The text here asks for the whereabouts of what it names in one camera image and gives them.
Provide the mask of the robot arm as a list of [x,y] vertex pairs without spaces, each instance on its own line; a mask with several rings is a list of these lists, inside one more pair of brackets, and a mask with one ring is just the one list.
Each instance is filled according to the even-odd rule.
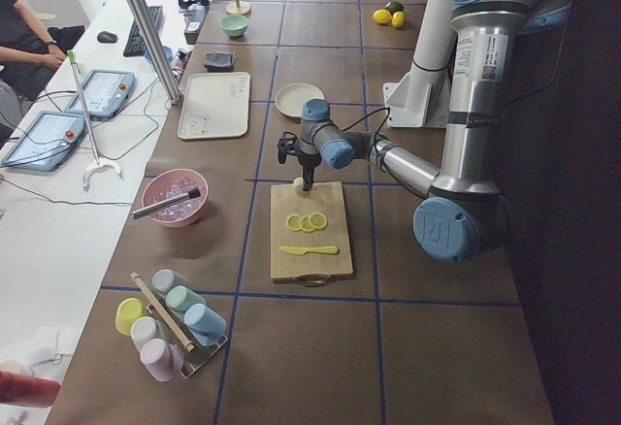
[[440,166],[378,133],[351,133],[329,105],[309,100],[301,131],[280,156],[294,154],[302,191],[315,168],[364,159],[421,198],[412,228],[441,261],[463,261],[499,247],[507,229],[502,193],[492,177],[492,151],[513,44],[520,35],[563,24],[572,0],[428,0],[409,71],[384,85],[388,124],[444,130]]

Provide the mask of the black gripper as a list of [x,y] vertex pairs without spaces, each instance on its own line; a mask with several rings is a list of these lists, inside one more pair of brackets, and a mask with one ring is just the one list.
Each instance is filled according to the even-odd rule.
[[314,183],[314,170],[320,165],[320,154],[309,154],[300,151],[298,153],[298,162],[303,168],[303,191],[310,192]]

